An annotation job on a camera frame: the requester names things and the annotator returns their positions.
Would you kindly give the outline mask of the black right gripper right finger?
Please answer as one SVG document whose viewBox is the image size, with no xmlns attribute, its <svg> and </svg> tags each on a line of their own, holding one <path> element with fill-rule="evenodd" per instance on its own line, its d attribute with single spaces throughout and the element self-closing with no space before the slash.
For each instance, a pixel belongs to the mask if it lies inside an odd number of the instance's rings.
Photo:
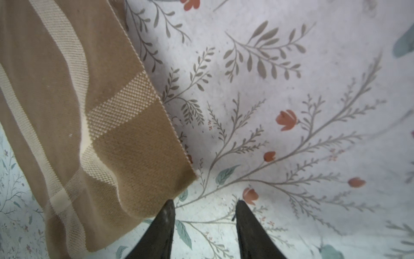
<svg viewBox="0 0 414 259">
<path fill-rule="evenodd" d="M 241 259 L 287 259 L 243 200 L 236 204 L 235 220 Z"/>
</svg>

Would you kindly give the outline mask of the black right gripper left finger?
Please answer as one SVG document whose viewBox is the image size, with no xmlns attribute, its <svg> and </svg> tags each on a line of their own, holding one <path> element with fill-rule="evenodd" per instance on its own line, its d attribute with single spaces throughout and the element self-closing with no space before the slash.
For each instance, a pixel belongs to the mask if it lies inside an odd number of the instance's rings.
<svg viewBox="0 0 414 259">
<path fill-rule="evenodd" d="M 170 259 L 175 215 L 173 200 L 167 200 L 126 259 Z"/>
</svg>

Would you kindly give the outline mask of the brown beige plaid scarf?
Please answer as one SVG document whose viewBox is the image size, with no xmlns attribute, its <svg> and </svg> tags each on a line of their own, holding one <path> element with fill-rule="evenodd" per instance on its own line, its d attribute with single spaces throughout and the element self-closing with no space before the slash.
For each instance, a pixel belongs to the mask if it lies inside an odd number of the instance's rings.
<svg viewBox="0 0 414 259">
<path fill-rule="evenodd" d="M 52 259 L 111 245 L 196 179 L 124 1 L 2 1 L 1 124 Z"/>
</svg>

